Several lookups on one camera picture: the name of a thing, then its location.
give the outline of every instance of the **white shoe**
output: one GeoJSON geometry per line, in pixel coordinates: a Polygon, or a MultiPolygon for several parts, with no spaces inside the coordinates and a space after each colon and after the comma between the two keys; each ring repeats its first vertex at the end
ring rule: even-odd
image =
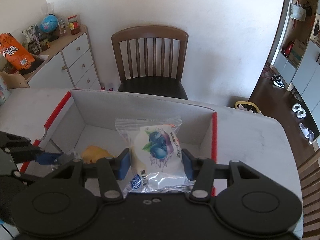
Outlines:
{"type": "Polygon", "coordinates": [[[299,111],[297,111],[297,117],[300,119],[304,119],[306,117],[306,111],[301,108],[299,111]]]}
{"type": "Polygon", "coordinates": [[[313,133],[313,131],[309,130],[309,143],[313,144],[313,140],[315,138],[315,134],[313,133]]]}
{"type": "Polygon", "coordinates": [[[309,139],[309,137],[310,137],[309,129],[306,128],[306,127],[304,127],[304,125],[303,125],[301,122],[299,123],[299,127],[300,127],[303,135],[304,135],[307,139],[309,139]]]}
{"type": "Polygon", "coordinates": [[[292,107],[292,111],[297,112],[301,109],[301,105],[300,104],[294,104],[292,107]]]}

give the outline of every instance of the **black chair seat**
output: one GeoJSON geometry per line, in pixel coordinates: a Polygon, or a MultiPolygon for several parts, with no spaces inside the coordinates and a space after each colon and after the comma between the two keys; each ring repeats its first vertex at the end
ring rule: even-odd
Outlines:
{"type": "Polygon", "coordinates": [[[118,91],[188,100],[179,81],[168,77],[137,77],[121,83],[118,91]]]}

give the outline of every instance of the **white table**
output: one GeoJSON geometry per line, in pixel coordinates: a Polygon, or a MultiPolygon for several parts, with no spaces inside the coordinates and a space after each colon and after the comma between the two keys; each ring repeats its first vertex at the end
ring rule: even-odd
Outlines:
{"type": "MultiPolygon", "coordinates": [[[[44,135],[43,124],[67,91],[30,88],[12,90],[8,101],[0,106],[0,130],[29,137],[32,141],[41,138],[44,135]]],[[[175,98],[143,97],[186,102],[175,98]]],[[[193,101],[188,101],[188,104],[209,107],[218,113],[217,163],[228,164],[232,159],[241,160],[291,190],[302,200],[296,163],[284,129],[278,121],[224,106],[193,101]]],[[[216,180],[214,186],[218,194],[227,184],[226,181],[216,180]]],[[[300,238],[302,230],[301,217],[295,229],[300,238]]]]}

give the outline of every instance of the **chair backrest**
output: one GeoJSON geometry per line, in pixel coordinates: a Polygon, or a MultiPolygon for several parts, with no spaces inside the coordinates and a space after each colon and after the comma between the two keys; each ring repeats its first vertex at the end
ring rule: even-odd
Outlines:
{"type": "Polygon", "coordinates": [[[298,167],[303,202],[302,239],[320,236],[320,149],[298,167]]]}
{"type": "Polygon", "coordinates": [[[118,67],[118,72],[120,76],[121,82],[126,80],[125,72],[124,72],[124,64],[121,55],[120,42],[127,41],[127,54],[128,54],[128,65],[130,78],[133,78],[132,71],[132,56],[131,56],[131,48],[130,48],[130,40],[135,40],[135,50],[136,50],[136,61],[137,61],[137,73],[138,77],[141,76],[141,68],[140,68],[140,50],[139,50],[139,40],[144,38],[144,67],[146,76],[150,76],[148,73],[148,38],[153,38],[153,53],[152,53],[152,75],[156,76],[156,38],[161,39],[161,63],[160,70],[161,76],[164,76],[164,39],[170,39],[170,50],[169,50],[169,77],[172,75],[172,62],[173,62],[173,40],[180,41],[179,48],[179,57],[178,57],[178,65],[177,65],[177,75],[176,80],[179,82],[182,78],[183,65],[186,58],[187,44],[188,44],[188,33],[173,27],[168,26],[159,26],[159,25],[149,25],[149,26],[137,26],[128,28],[122,31],[119,31],[112,35],[112,46],[113,51],[115,53],[116,64],[118,67]]]}

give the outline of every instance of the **open box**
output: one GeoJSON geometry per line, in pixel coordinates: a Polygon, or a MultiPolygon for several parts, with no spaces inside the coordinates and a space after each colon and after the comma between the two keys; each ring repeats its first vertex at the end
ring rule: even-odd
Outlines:
{"type": "MultiPolygon", "coordinates": [[[[34,145],[47,152],[63,152],[75,149],[82,153],[88,146],[99,146],[113,156],[118,156],[128,145],[115,128],[116,118],[158,119],[180,116],[182,126],[177,137],[181,148],[186,148],[195,157],[216,160],[217,113],[210,108],[167,101],[166,98],[149,98],[140,94],[122,92],[71,90],[56,107],[44,125],[45,135],[34,145]]],[[[24,165],[26,173],[45,176],[50,166],[30,162],[24,165]]],[[[119,182],[123,190],[133,178],[129,169],[126,178],[119,182]]],[[[97,179],[88,179],[86,188],[100,195],[97,179]]]]}

